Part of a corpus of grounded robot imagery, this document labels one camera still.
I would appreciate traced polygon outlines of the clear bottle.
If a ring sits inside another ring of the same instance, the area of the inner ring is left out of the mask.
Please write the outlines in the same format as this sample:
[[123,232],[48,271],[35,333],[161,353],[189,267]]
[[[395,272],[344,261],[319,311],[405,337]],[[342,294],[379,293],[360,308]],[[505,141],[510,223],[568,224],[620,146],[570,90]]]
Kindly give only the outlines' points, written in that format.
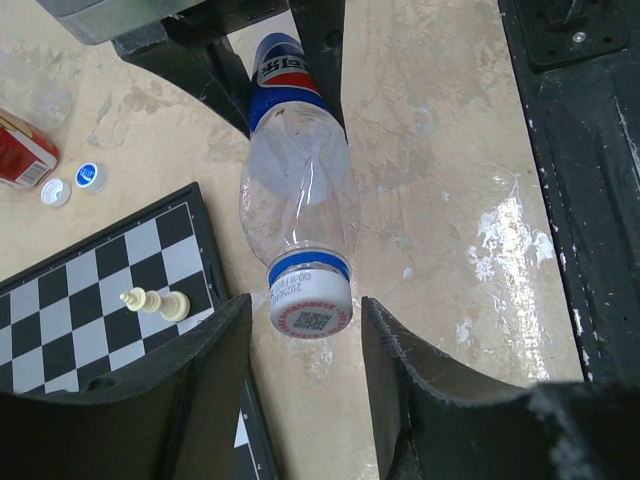
[[1,108],[51,133],[71,113],[72,95],[57,81],[1,51]]

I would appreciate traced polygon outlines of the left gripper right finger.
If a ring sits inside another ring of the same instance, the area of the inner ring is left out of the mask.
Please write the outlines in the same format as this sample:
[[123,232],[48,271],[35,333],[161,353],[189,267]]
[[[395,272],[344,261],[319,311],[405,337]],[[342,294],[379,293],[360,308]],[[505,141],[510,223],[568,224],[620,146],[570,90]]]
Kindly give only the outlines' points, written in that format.
[[618,383],[522,388],[467,367],[361,303],[383,479],[635,479],[639,391]]

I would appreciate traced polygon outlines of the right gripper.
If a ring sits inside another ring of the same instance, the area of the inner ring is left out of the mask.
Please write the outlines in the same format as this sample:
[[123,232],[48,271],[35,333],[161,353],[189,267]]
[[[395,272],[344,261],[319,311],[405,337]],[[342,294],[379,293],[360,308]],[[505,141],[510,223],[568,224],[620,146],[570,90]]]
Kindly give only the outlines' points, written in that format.
[[123,61],[184,90],[243,135],[249,134],[250,80],[228,39],[290,8],[302,48],[330,113],[341,103],[345,0],[173,1],[177,10],[112,40]]

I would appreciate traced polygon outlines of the pepsi label bottle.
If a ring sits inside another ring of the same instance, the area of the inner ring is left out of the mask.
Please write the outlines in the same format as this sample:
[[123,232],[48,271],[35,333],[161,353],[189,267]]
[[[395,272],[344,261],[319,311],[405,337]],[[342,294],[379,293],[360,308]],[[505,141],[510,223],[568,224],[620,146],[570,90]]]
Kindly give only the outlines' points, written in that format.
[[269,296],[282,275],[308,268],[341,274],[351,288],[360,204],[346,133],[288,34],[257,47],[249,127],[240,218]]

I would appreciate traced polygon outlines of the blue pocari sweat cap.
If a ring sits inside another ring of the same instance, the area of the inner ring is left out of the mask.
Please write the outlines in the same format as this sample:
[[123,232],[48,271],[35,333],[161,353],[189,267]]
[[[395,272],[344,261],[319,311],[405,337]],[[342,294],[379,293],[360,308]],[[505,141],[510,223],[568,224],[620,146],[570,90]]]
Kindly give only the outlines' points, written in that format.
[[75,174],[75,184],[86,193],[100,193],[108,182],[108,170],[104,165],[93,162],[83,163]]

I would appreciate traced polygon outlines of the amber drink bottle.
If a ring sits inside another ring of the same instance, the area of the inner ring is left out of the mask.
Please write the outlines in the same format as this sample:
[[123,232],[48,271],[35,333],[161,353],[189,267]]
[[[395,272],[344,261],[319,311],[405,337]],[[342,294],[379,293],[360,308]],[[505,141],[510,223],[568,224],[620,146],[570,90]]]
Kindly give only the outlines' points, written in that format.
[[59,148],[28,122],[1,110],[1,184],[13,188],[39,185],[58,165]]

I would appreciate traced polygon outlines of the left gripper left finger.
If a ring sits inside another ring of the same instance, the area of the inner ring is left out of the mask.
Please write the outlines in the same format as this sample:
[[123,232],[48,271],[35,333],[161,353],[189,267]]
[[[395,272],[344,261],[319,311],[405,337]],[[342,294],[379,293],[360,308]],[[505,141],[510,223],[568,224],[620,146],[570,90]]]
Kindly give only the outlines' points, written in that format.
[[77,393],[1,396],[4,479],[228,479],[251,298]]

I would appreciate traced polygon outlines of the white pepsi bottle cap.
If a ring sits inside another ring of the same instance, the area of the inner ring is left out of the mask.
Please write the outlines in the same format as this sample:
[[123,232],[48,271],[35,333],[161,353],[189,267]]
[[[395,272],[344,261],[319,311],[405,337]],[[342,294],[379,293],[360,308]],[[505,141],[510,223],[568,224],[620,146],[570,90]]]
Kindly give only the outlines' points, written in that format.
[[349,282],[333,271],[301,269],[282,275],[270,287],[273,326],[297,339],[339,333],[353,315]]

